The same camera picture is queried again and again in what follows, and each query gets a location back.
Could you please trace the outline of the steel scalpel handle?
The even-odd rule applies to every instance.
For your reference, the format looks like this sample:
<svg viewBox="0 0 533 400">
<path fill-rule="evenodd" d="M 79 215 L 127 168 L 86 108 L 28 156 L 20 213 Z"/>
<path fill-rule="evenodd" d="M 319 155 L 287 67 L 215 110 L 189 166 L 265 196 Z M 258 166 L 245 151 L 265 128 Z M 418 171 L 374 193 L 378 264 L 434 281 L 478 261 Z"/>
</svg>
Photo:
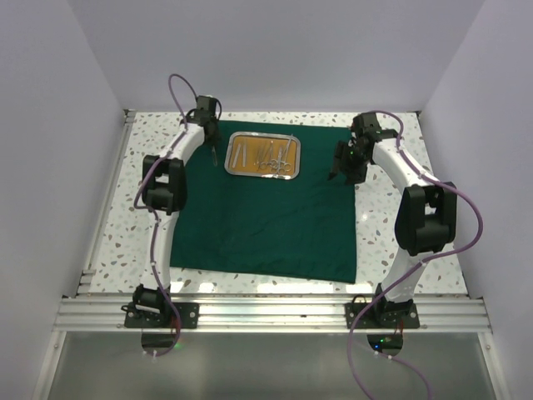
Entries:
<svg viewBox="0 0 533 400">
<path fill-rule="evenodd" d="M 242 144 L 242 167 L 245 168 L 247 165 L 247 142 L 244 141 Z"/>
<path fill-rule="evenodd" d="M 216 148 L 214 146 L 212 146 L 212 162 L 213 162 L 213 166 L 216 167 L 218 165 L 217 151 L 216 151 Z"/>
<path fill-rule="evenodd" d="M 237 166 L 237 161 L 238 161 L 238 158 L 239 158 L 240 151 L 241 151 L 241 144 L 239 143 L 237 145 L 237 149 L 236 149 L 236 151 L 234 153 L 234 156 L 233 156 L 233 159 L 232 159 L 232 169 L 235 169 L 236 166 Z"/>
</svg>

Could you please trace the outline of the dark green surgical cloth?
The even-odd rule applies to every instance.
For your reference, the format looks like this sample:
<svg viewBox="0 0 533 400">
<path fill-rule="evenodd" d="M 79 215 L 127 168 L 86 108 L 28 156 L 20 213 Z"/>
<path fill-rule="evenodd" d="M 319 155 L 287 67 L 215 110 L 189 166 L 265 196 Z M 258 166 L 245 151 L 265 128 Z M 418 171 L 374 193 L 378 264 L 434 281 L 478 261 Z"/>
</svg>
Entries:
<svg viewBox="0 0 533 400">
<path fill-rule="evenodd" d="M 187 162 L 187 204 L 174 229 L 172 269 L 250 273 L 339 283 L 356 280 L 355 190 L 328 179 L 347 128 L 222 121 L 221 153 L 236 132 L 277 133 L 301 143 L 296 178 L 240 177 L 212 163 L 209 149 Z"/>
</svg>

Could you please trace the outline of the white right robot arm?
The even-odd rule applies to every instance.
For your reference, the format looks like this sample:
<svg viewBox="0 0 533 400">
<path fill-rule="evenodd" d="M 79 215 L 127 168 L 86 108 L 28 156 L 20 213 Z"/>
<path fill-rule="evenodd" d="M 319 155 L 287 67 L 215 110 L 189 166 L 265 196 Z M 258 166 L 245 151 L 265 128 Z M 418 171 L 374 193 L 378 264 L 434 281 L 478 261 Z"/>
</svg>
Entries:
<svg viewBox="0 0 533 400">
<path fill-rule="evenodd" d="M 401 148 L 400 133 L 383 128 L 375 113 L 355 116 L 350 131 L 348 141 L 336 144 L 328 177 L 342 174 L 347 185 L 361 184 L 369 165 L 377 165 L 398 189 L 401 202 L 394 226 L 398 250 L 391 269 L 371 302 L 354 302 L 347 311 L 355 328 L 393 328 L 411 315 L 416 285 L 430 256 L 455 238 L 457 196 L 454 186 L 442 185 Z"/>
</svg>

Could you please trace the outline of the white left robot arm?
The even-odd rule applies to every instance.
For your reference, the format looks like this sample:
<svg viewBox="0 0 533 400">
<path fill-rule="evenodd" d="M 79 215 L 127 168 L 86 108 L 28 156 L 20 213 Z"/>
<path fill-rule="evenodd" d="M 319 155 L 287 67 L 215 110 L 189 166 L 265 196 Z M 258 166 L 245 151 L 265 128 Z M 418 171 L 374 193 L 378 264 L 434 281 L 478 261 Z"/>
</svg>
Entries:
<svg viewBox="0 0 533 400">
<path fill-rule="evenodd" d="M 183 115 L 177 135 L 159 153 L 142 160 L 142 182 L 133 207 L 148 211 L 153 225 L 144 273 L 130 313 L 154 327 L 178 320 L 177 308 L 170 299 L 170 258 L 174 228 L 187 203 L 186 165 L 200 146 L 217 145 L 221 115 L 218 99 L 198 96 L 196 106 Z"/>
</svg>

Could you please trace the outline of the steel surgical scissors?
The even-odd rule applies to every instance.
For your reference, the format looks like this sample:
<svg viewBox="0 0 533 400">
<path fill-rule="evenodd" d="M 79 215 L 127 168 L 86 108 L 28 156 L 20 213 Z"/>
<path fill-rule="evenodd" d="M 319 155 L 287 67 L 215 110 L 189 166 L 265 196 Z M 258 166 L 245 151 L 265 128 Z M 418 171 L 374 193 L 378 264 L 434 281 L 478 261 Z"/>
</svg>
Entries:
<svg viewBox="0 0 533 400">
<path fill-rule="evenodd" d="M 271 165 L 277 159 L 279 147 L 280 146 L 276 147 L 276 144 L 272 140 L 268 142 L 266 151 L 264 153 L 264 158 L 262 159 L 260 166 L 257 166 L 258 171 L 264 171 L 267 168 L 272 170 Z"/>
</svg>

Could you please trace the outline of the steel forceps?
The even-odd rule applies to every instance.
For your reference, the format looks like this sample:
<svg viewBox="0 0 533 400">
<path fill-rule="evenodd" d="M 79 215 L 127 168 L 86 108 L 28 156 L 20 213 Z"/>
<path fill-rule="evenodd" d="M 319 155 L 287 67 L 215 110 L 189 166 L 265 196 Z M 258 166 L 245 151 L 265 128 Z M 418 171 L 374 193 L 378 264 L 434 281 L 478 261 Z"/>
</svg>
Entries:
<svg viewBox="0 0 533 400">
<path fill-rule="evenodd" d="M 260 166 L 262 159 L 264 158 L 264 153 L 267 150 L 267 144 L 268 142 L 262 142 L 257 148 L 256 160 L 254 162 L 255 165 Z"/>
</svg>

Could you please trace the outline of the steel hemostat clamp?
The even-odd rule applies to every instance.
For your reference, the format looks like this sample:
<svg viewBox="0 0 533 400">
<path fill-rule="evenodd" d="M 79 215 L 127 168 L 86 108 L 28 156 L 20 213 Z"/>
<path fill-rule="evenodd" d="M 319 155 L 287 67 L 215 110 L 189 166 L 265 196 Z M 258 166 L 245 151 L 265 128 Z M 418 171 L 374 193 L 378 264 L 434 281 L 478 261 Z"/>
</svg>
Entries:
<svg viewBox="0 0 533 400">
<path fill-rule="evenodd" d="M 272 171 L 275 174 L 289 173 L 291 171 L 291 164 L 287 161 L 291 141 L 292 137 L 289 137 L 286 143 L 281 145 L 278 149 L 277 159 L 271 165 Z"/>
</svg>

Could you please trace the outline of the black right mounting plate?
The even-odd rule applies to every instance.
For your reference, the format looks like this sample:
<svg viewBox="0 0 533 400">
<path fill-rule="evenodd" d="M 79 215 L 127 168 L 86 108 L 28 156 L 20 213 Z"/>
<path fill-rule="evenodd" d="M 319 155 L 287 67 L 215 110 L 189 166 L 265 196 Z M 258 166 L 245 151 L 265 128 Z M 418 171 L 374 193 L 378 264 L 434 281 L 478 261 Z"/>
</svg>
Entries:
<svg viewBox="0 0 533 400">
<path fill-rule="evenodd" d="M 403 302 L 396 306 L 372 306 L 356 322 L 355 329 L 417 329 L 421 326 L 416 305 Z"/>
</svg>

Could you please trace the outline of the black mounting plate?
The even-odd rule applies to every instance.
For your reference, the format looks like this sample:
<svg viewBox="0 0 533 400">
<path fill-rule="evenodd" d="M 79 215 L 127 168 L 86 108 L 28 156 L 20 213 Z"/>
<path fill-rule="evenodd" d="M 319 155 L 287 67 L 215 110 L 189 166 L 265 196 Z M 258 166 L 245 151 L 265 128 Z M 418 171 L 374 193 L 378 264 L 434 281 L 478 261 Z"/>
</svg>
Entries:
<svg viewBox="0 0 533 400">
<path fill-rule="evenodd" d="M 416 305 L 403 302 L 396 306 L 372 306 L 356 322 L 355 329 L 417 329 L 421 326 Z"/>
<path fill-rule="evenodd" d="M 180 329 L 197 328 L 200 316 L 200 305 L 195 302 L 175 302 L 174 307 L 180 316 Z M 125 328 L 175 328 L 177 326 L 176 314 L 167 305 L 164 307 L 163 314 L 142 311 L 134 308 L 132 303 L 122 305 L 121 310 L 126 313 Z"/>
</svg>

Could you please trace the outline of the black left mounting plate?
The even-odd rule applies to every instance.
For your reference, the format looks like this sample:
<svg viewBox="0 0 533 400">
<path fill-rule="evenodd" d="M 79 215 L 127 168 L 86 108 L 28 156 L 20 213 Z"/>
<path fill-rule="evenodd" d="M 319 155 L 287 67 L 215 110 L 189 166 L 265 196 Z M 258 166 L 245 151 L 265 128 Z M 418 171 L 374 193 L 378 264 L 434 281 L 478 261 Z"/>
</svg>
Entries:
<svg viewBox="0 0 533 400">
<path fill-rule="evenodd" d="M 200 316 L 200 305 L 195 302 L 175 302 L 174 307 L 180 316 L 180 329 L 197 328 Z M 163 314 L 142 311 L 134 308 L 132 303 L 122 305 L 121 310 L 126 313 L 125 328 L 175 328 L 177 326 L 176 314 L 167 305 L 164 307 Z"/>
</svg>

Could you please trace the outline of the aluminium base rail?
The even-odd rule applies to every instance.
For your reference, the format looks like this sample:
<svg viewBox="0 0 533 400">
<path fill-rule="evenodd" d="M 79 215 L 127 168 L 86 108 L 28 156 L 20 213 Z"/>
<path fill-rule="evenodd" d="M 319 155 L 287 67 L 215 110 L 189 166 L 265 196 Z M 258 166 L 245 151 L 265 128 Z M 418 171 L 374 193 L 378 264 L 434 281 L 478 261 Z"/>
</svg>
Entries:
<svg viewBox="0 0 533 400">
<path fill-rule="evenodd" d="M 196 333 L 343 333 L 346 295 L 178 296 L 199 307 Z M 125 332 L 126 296 L 81 296 L 60 302 L 52 329 L 57 332 Z M 481 300 L 468 297 L 415 299 L 421 327 L 416 333 L 489 333 Z"/>
</svg>

